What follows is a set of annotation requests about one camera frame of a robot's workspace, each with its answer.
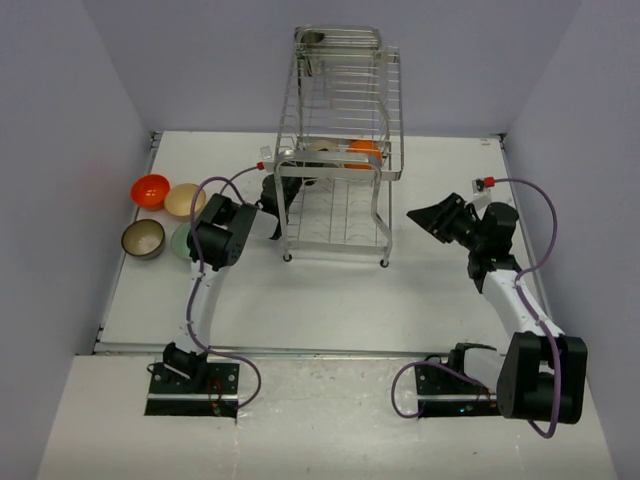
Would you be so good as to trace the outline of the green bowl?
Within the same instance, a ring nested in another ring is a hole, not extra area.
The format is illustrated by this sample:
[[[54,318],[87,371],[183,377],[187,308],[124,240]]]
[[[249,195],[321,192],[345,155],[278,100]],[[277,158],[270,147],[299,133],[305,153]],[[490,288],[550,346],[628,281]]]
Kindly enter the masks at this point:
[[[185,222],[178,226],[172,234],[170,246],[173,254],[185,261],[191,261],[191,247],[189,246],[189,238],[191,235],[191,225]]]

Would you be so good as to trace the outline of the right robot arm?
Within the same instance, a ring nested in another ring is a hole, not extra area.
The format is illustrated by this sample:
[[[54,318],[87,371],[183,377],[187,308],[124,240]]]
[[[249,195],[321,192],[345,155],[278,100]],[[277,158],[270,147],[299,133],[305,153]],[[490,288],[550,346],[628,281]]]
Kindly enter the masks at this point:
[[[504,353],[459,343],[437,367],[448,385],[467,393],[475,386],[495,395],[500,415],[529,423],[576,424],[582,416],[588,349],[544,313],[522,280],[512,254],[519,222],[515,208],[489,203],[482,215],[456,193],[408,212],[408,218],[443,244],[468,252],[467,273],[495,310],[510,338]]]

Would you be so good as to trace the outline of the cream beige bowl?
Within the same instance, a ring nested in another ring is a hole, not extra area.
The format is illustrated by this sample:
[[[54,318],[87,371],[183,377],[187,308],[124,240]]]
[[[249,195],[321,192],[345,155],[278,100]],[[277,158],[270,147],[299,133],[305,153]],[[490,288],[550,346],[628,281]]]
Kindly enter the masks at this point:
[[[191,206],[198,186],[193,183],[183,183],[171,188],[164,199],[164,208],[172,217],[181,221],[188,221]]]

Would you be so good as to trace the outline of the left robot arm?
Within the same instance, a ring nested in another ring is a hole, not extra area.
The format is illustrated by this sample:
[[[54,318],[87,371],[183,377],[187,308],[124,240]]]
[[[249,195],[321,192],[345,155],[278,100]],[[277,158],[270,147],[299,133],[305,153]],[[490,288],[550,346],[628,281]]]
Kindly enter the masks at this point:
[[[272,241],[281,238],[282,221],[303,184],[299,177],[284,178],[284,203],[280,204],[275,176],[269,174],[262,181],[255,203],[233,201],[216,193],[200,207],[198,197],[213,182],[235,187],[231,179],[211,177],[189,197],[186,244],[191,259],[191,291],[180,333],[163,352],[164,366],[173,371],[172,380],[187,393],[198,392],[207,383],[205,363],[207,356],[214,353],[209,345],[211,325],[226,276],[238,263],[250,237]]]

